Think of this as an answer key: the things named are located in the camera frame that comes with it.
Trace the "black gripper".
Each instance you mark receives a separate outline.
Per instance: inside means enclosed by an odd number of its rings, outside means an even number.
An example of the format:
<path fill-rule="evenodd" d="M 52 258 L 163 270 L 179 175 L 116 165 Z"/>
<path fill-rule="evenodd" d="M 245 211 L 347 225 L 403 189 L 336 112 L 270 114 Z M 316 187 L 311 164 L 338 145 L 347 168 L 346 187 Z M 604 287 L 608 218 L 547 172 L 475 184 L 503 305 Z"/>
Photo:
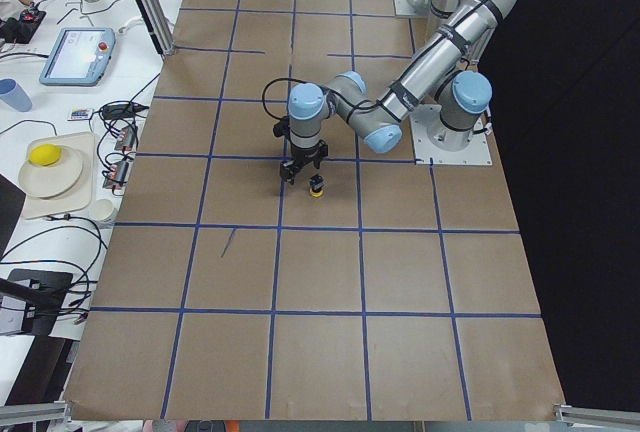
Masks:
<path fill-rule="evenodd" d="M 319 140 L 314 146 L 302 148 L 291 144 L 292 160 L 283 161 L 279 166 L 280 178 L 293 185 L 296 175 L 309 163 L 319 170 L 322 161 L 328 156 L 328 144 L 324 140 Z"/>

